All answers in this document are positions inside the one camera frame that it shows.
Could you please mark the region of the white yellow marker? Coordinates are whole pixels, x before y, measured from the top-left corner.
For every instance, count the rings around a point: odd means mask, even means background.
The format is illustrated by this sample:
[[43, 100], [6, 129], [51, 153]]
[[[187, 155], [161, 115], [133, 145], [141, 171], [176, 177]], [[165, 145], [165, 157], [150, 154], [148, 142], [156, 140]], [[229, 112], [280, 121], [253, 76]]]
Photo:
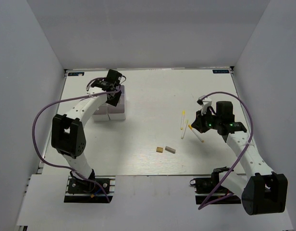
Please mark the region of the white yellow marker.
[[188, 126], [188, 119], [184, 123], [183, 130], [182, 130], [182, 135], [181, 135], [181, 139], [183, 139], [185, 137], [187, 126]]
[[182, 111], [180, 130], [184, 130], [184, 125], [185, 125], [185, 110]]
[[194, 128], [192, 128], [192, 126], [189, 124], [188, 127], [190, 128], [190, 130], [194, 133], [194, 135], [200, 140], [201, 143], [204, 142], [204, 140], [200, 137], [199, 133], [195, 131]]

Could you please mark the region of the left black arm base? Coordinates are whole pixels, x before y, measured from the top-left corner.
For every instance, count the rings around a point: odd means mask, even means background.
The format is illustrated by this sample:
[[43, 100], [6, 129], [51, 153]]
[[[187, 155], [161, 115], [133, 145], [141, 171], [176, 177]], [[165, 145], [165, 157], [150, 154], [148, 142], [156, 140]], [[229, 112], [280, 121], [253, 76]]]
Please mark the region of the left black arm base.
[[112, 201], [115, 191], [115, 177], [95, 177], [100, 186], [82, 180], [68, 178], [64, 202], [85, 204], [108, 204]]

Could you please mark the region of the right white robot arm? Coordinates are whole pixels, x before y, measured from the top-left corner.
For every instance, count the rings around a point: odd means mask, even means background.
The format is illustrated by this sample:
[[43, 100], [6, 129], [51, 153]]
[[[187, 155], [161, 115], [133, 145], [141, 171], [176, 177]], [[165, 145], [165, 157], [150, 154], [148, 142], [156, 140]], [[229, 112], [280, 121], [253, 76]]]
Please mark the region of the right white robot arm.
[[198, 193], [222, 192], [227, 189], [237, 196], [249, 215], [282, 213], [285, 210], [288, 180], [277, 174], [248, 141], [249, 135], [242, 122], [236, 122], [233, 104], [218, 101], [213, 109], [211, 99], [198, 100], [201, 109], [191, 127], [205, 133], [217, 131], [224, 142], [239, 157], [246, 177], [237, 175], [228, 167], [213, 170], [208, 183], [199, 183]]

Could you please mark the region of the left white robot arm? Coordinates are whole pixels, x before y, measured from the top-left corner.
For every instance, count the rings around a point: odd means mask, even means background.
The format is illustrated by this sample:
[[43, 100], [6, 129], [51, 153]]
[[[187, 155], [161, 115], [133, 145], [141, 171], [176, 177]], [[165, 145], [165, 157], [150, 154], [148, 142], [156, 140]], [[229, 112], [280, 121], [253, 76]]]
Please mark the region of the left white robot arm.
[[116, 70], [109, 70], [106, 77], [96, 78], [86, 87], [86, 95], [63, 115], [52, 120], [51, 145], [69, 164], [71, 176], [80, 179], [79, 186], [91, 192], [96, 186], [94, 170], [84, 154], [86, 137], [84, 128], [92, 115], [104, 104], [116, 107], [119, 103], [125, 78]]

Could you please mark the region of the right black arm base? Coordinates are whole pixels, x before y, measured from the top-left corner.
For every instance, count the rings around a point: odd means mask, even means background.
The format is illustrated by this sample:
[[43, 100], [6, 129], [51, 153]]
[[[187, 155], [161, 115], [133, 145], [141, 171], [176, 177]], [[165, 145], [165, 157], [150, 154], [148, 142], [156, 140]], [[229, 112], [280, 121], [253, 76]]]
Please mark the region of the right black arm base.
[[[195, 188], [195, 200], [197, 205], [201, 205], [206, 196], [213, 190], [211, 178], [193, 178], [190, 180], [190, 186]], [[209, 198], [209, 202], [227, 196], [232, 192], [227, 188], [220, 186], [212, 197]], [[241, 200], [233, 195], [223, 200], [213, 203], [213, 205], [238, 205], [241, 204]]]

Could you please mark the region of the white right compartment container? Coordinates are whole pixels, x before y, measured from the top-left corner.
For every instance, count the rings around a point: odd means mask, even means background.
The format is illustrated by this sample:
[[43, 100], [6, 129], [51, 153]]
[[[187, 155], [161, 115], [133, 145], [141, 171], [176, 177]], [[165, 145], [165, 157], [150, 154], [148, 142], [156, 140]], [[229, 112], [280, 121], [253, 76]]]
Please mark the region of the white right compartment container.
[[108, 104], [108, 116], [110, 120], [126, 120], [126, 94], [124, 85], [122, 85], [122, 94], [118, 104], [114, 107]]

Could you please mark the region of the white compartment container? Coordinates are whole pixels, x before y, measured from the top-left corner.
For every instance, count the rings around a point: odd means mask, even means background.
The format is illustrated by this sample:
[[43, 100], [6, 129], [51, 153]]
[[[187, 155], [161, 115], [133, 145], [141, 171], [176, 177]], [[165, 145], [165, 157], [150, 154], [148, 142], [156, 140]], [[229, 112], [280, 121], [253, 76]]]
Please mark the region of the white compartment container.
[[114, 107], [108, 104], [108, 116], [110, 120], [126, 120], [126, 94], [124, 85], [122, 85], [122, 94], [118, 104]]
[[95, 122], [109, 121], [108, 105], [106, 103], [101, 105], [98, 110], [93, 113], [92, 118]]

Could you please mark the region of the white left compartment container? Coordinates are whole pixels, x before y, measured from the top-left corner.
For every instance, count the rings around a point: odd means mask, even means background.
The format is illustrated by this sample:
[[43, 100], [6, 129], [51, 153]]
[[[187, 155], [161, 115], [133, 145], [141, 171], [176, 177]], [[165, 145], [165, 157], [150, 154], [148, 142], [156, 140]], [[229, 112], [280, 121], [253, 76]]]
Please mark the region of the white left compartment container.
[[95, 122], [109, 121], [108, 105], [106, 103], [101, 105], [98, 110], [93, 113], [92, 118]]

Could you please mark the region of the left blue table label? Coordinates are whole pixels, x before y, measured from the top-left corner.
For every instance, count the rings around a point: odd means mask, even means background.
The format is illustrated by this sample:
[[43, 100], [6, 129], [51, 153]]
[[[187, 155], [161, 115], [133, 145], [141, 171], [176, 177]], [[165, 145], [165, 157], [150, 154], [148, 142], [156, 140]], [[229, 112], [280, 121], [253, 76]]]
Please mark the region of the left blue table label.
[[75, 76], [84, 76], [84, 72], [69, 72], [68, 73], [68, 76], [72, 76], [72, 77], [75, 77]]

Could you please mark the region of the blue table label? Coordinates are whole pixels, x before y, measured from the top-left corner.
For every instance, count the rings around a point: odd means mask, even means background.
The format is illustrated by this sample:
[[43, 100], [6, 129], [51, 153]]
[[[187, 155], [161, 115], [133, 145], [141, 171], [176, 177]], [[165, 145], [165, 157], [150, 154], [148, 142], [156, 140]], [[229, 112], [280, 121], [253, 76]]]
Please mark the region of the blue table label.
[[84, 76], [84, 72], [69, 72], [68, 73], [68, 76], [72, 76], [72, 77], [75, 77], [75, 76]]
[[229, 74], [229, 70], [223, 70], [223, 69], [213, 69], [212, 71], [214, 74]]

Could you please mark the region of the grey eraser block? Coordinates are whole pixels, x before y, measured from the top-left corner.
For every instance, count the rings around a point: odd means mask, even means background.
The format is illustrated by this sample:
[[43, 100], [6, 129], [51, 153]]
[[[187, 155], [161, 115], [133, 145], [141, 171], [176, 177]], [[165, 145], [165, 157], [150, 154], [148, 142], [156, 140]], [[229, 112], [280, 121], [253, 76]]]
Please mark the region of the grey eraser block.
[[165, 150], [172, 153], [172, 154], [176, 153], [176, 150], [174, 148], [172, 148], [172, 147], [169, 147], [169, 146], [166, 146]]

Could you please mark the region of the tan eraser block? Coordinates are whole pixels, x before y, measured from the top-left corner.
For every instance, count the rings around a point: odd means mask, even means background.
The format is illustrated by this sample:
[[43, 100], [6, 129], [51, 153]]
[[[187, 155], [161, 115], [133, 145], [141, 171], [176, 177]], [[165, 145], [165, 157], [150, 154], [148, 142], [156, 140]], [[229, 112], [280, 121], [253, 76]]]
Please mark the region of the tan eraser block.
[[163, 153], [163, 148], [162, 148], [162, 147], [157, 147], [157, 148], [156, 148], [156, 152], [158, 152], [158, 153]]

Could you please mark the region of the right blue table label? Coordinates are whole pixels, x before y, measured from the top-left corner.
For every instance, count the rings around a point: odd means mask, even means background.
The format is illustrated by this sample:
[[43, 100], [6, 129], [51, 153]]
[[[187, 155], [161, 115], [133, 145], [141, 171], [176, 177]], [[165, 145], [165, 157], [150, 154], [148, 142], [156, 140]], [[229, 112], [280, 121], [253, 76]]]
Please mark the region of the right blue table label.
[[212, 71], [214, 74], [229, 74], [229, 70], [223, 70], [223, 69], [213, 69]]

